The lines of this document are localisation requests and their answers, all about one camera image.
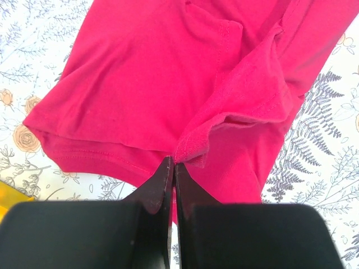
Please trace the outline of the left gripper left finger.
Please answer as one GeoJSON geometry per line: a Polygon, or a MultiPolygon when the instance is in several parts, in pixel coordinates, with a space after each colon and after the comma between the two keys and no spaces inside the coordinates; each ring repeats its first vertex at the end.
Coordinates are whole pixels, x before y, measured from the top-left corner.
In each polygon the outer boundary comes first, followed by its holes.
{"type": "Polygon", "coordinates": [[[120,201],[21,202],[1,222],[2,268],[169,268],[172,159],[120,201]]]}

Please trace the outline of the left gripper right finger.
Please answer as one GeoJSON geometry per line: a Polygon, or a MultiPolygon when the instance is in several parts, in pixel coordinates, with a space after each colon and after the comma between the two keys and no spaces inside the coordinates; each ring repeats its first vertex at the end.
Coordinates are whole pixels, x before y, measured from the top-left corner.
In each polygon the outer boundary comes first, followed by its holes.
{"type": "Polygon", "coordinates": [[[181,268],[340,269],[323,218],[298,204],[222,204],[183,164],[176,180],[181,268]]]}

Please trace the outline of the magenta t shirt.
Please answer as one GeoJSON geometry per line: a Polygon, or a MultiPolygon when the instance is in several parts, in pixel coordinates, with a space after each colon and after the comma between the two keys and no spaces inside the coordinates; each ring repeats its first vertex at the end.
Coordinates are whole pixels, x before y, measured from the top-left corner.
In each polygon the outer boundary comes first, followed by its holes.
{"type": "Polygon", "coordinates": [[[357,1],[94,1],[24,125],[66,172],[143,184],[166,156],[256,203],[357,1]]]}

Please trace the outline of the floral table mat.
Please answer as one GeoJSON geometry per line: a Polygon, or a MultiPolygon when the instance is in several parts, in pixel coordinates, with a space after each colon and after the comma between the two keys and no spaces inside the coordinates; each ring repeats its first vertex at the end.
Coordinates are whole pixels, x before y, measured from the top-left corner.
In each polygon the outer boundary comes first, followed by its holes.
{"type": "MultiPolygon", "coordinates": [[[[53,182],[53,198],[75,189],[74,200],[119,200],[132,186],[94,173],[63,171],[24,125],[31,110],[59,82],[73,45],[94,1],[1,2],[1,172],[20,191],[44,198],[53,182]]],[[[266,181],[280,200],[285,191],[331,159],[342,133],[332,119],[331,88],[338,72],[318,73],[297,112],[266,181]]]]}

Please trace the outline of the yellow plastic tray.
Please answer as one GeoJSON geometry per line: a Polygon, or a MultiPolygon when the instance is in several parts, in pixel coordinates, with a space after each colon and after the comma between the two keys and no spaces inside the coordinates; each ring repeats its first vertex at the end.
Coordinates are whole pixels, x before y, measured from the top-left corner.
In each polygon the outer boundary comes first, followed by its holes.
{"type": "Polygon", "coordinates": [[[4,182],[1,182],[0,185],[0,220],[3,220],[6,213],[14,205],[21,202],[34,201],[34,197],[29,197],[15,188],[7,185],[4,182]]]}

